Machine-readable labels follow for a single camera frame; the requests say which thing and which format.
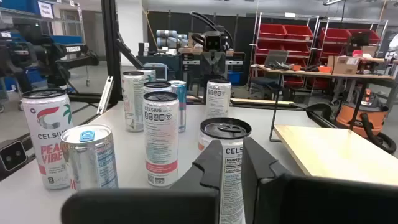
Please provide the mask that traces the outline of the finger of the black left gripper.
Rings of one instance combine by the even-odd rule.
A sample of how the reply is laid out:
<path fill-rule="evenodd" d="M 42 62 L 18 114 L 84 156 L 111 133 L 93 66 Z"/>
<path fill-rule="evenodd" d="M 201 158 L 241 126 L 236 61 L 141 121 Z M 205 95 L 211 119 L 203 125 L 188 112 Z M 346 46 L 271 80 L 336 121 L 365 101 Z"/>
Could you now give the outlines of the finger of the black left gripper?
<path fill-rule="evenodd" d="M 213 73 L 213 62 L 209 60 L 202 60 L 200 62 L 200 71 L 203 77 L 210 77 Z"/>
<path fill-rule="evenodd" d="M 213 73 L 221 77 L 225 77 L 226 73 L 226 61 L 219 60 L 213 64 Z"/>

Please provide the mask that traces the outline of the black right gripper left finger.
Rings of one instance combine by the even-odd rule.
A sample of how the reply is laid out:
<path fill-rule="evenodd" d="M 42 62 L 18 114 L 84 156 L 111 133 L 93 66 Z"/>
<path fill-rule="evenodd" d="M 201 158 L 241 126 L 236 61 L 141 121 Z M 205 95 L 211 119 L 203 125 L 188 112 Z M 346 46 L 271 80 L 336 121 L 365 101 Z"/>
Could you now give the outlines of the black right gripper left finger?
<path fill-rule="evenodd" d="M 89 189 L 63 204 L 62 223 L 217 223 L 223 147 L 212 141 L 168 189 Z"/>

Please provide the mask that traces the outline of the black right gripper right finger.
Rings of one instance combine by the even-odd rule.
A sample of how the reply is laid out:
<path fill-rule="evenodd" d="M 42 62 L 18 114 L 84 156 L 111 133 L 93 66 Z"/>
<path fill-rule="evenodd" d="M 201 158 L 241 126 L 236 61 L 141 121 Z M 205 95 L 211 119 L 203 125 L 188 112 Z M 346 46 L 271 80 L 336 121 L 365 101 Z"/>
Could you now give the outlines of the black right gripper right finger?
<path fill-rule="evenodd" d="M 397 224 L 397 187 L 291 174 L 253 138 L 243 140 L 246 223 Z"/>

